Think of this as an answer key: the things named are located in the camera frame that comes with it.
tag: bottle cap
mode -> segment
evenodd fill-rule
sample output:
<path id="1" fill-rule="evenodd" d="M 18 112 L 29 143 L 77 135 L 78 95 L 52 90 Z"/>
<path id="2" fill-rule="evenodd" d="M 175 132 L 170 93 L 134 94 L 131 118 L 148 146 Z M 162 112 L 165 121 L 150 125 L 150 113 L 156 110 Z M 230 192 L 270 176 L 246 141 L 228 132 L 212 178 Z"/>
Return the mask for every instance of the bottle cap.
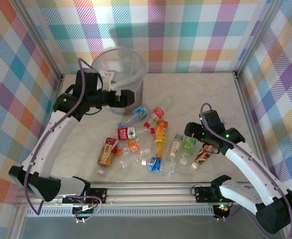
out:
<path id="1" fill-rule="evenodd" d="M 186 165 L 187 162 L 188 161 L 185 158 L 180 159 L 180 164 Z"/>
<path id="2" fill-rule="evenodd" d="M 146 166 L 147 165 L 147 159 L 143 158 L 141 161 L 141 165 Z"/>
<path id="3" fill-rule="evenodd" d="M 118 149 L 116 153 L 117 153 L 118 156 L 121 156 L 122 155 L 122 152 L 121 152 L 120 149 Z"/>
<path id="4" fill-rule="evenodd" d="M 193 162 L 191 166 L 195 169 L 199 168 L 199 164 L 197 162 Z"/>
<path id="5" fill-rule="evenodd" d="M 150 150 L 149 148 L 148 148 L 148 149 L 145 149 L 145 151 L 144 151 L 144 152 L 145 152 L 145 154 L 146 154 L 146 155 L 149 155 L 149 154 L 151 154 L 151 150 Z"/>
<path id="6" fill-rule="evenodd" d="M 97 170 L 97 173 L 99 173 L 100 175 L 103 175 L 103 174 L 104 174 L 104 171 L 101 170 L 101 169 L 98 169 L 98 170 Z"/>

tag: plaid wall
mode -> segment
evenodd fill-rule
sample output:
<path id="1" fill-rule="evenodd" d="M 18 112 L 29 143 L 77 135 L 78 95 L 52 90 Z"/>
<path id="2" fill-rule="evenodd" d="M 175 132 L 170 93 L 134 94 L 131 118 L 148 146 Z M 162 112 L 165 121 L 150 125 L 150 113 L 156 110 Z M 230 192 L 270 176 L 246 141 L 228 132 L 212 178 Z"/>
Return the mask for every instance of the plaid wall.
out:
<path id="1" fill-rule="evenodd" d="M 292 188 L 292 0 L 285 0 L 243 74 L 271 171 Z"/>
<path id="2" fill-rule="evenodd" d="M 18 192 L 8 171 L 35 146 L 56 88 L 56 79 L 9 0 L 0 0 L 0 239 Z"/>
<path id="3" fill-rule="evenodd" d="M 149 72 L 160 73 L 233 71 L 270 0 L 36 2 L 38 11 L 24 0 L 48 48 L 67 71 L 78 70 L 78 57 L 92 62 L 103 49 L 119 45 L 140 52 Z M 255 15 L 262 6 L 262 13 Z M 249 26 L 253 20 L 254 28 Z"/>

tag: table surface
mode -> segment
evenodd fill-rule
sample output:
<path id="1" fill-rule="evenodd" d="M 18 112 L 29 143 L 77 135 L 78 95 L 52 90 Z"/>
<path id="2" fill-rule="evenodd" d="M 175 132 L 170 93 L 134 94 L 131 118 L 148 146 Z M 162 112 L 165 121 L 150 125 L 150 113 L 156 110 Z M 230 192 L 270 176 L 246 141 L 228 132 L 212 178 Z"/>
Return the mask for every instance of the table surface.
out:
<path id="1" fill-rule="evenodd" d="M 76 75 L 67 75 L 62 92 L 75 82 Z M 234 127 L 246 138 L 254 150 L 251 135 L 246 123 L 241 102 L 237 93 L 232 73 L 206 74 L 147 74 L 144 79 L 143 102 L 150 108 L 159 104 L 167 94 L 174 95 L 176 103 L 165 113 L 163 119 L 169 123 L 167 130 L 169 146 L 176 132 L 184 132 L 189 122 L 199 122 L 198 113 L 203 103 L 212 105 L 225 127 Z M 59 177 L 78 176 L 88 181 L 152 181 L 152 182 L 210 182 L 226 174 L 237 182 L 247 182 L 243 173 L 221 153 L 212 155 L 199 169 L 191 167 L 195 156 L 202 147 L 197 142 L 193 158 L 186 166 L 177 160 L 176 170 L 172 175 L 151 172 L 141 164 L 123 170 L 116 156 L 104 175 L 96 173 L 97 159 L 106 137 L 116 129 L 121 116 L 113 114 L 107 107 L 94 115 L 84 116 L 66 139 L 52 169 L 52 175 Z M 119 147 L 127 144 L 120 141 Z"/>

